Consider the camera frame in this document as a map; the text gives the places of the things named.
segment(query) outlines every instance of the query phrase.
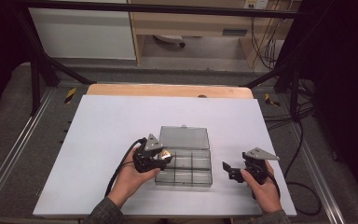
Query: silver triangular bracket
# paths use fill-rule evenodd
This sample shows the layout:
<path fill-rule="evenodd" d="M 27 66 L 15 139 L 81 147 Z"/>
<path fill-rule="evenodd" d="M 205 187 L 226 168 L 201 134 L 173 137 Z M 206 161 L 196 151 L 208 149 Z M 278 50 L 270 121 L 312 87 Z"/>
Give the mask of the silver triangular bracket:
<path fill-rule="evenodd" d="M 157 140 L 157 138 L 152 133 L 149 134 L 145 146 L 145 151 L 153 151 L 162 148 L 164 148 L 164 146 Z"/>
<path fill-rule="evenodd" d="M 280 158 L 272 155 L 271 153 L 259 148 L 259 147 L 255 147 L 254 149 L 245 152 L 245 155 L 254 159 L 258 159 L 258 160 L 274 160 L 274 161 L 278 161 Z"/>

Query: person's left hand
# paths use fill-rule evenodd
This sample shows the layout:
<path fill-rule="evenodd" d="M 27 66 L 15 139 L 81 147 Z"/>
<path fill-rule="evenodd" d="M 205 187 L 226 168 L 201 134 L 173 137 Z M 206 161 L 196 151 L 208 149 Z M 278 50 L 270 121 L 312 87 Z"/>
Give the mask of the person's left hand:
<path fill-rule="evenodd" d="M 115 185 L 107 195 L 107 197 L 119 208 L 123 206 L 124 202 L 126 202 L 144 182 L 152 179 L 159 173 L 159 168 L 145 173 L 139 173 L 135 169 L 133 162 L 131 162 L 135 150 L 136 147 L 131 150 L 126 160 L 123 161 L 124 165 L 121 167 Z"/>

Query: plastic box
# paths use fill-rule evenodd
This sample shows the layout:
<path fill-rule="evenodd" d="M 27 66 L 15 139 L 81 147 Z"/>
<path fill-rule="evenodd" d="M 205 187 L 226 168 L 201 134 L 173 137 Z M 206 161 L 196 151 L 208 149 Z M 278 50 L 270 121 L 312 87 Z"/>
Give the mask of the plastic box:
<path fill-rule="evenodd" d="M 171 162 L 155 179 L 156 185 L 209 188 L 211 151 L 205 128 L 161 127 L 159 142 L 170 151 Z"/>

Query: white tabletop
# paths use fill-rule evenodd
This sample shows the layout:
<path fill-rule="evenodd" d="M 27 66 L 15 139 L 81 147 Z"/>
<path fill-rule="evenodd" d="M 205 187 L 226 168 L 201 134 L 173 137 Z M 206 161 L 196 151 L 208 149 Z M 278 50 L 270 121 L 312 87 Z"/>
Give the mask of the white tabletop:
<path fill-rule="evenodd" d="M 272 154 L 257 100 L 85 95 L 34 210 L 41 217 L 84 217 L 103 198 L 129 146 L 161 126 L 208 131 L 210 188 L 143 184 L 122 208 L 131 217 L 242 217 L 261 211 L 245 183 L 228 179 L 222 161 L 244 167 L 241 153 L 260 147 Z M 271 161 L 288 216 L 296 210 L 279 163 Z"/>

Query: sleeve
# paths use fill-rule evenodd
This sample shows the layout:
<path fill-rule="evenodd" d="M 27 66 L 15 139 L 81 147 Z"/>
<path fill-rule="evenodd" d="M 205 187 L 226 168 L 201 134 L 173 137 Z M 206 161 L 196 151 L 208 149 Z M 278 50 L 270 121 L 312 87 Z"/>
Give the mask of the sleeve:
<path fill-rule="evenodd" d="M 249 224 L 266 224 L 266 223 L 276 223 L 276 224 L 288 224 L 290 219 L 284 213 L 283 210 L 262 217 L 256 218 L 248 222 Z"/>
<path fill-rule="evenodd" d="M 125 218 L 120 209 L 111 201 L 105 197 L 100 203 L 95 206 L 94 210 L 86 219 L 83 224 L 122 224 L 125 222 Z"/>

